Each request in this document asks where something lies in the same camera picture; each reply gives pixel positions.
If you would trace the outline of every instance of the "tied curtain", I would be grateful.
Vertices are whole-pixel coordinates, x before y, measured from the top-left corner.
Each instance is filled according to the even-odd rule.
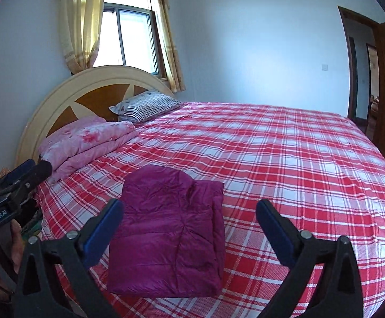
[[[92,68],[98,55],[104,0],[60,0],[59,33],[73,74]]]
[[[168,0],[151,0],[151,3],[153,11],[156,14],[157,29],[163,51],[164,68],[168,76],[170,89],[174,93],[185,91],[178,51],[175,48],[172,31],[170,30],[170,7]]]

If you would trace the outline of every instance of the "purple puffer jacket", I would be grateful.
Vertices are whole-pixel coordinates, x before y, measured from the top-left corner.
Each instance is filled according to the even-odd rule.
[[[225,263],[223,190],[223,183],[162,166],[127,175],[107,289],[143,298],[218,295]]]

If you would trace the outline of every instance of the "striped pillow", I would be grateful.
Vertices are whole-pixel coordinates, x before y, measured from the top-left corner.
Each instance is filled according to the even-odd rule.
[[[141,123],[172,111],[181,104],[179,100],[154,89],[123,100],[116,106],[110,106],[109,109],[119,116],[119,121]]]

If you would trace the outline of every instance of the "headboard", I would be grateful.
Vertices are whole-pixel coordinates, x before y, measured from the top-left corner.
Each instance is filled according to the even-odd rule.
[[[79,118],[97,115],[117,121],[109,106],[150,89],[173,96],[158,78],[125,65],[105,65],[72,76],[45,98],[29,120],[19,142],[15,166],[30,158],[37,161],[36,149],[41,141]]]

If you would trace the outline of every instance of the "metal bolt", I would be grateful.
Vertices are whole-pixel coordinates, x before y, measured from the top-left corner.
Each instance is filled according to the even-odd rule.
[[[38,237],[32,236],[28,239],[29,244],[33,245],[38,241]]]
[[[301,237],[303,239],[310,239],[310,238],[312,238],[312,233],[310,233],[309,231],[307,231],[305,229],[300,232],[300,235],[301,235]]]
[[[68,237],[70,240],[75,239],[77,237],[77,231],[70,231],[66,234],[66,237]]]
[[[342,235],[342,236],[340,237],[340,241],[341,241],[343,244],[345,244],[345,245],[347,245],[348,243],[350,243],[350,239],[347,238],[345,235]]]

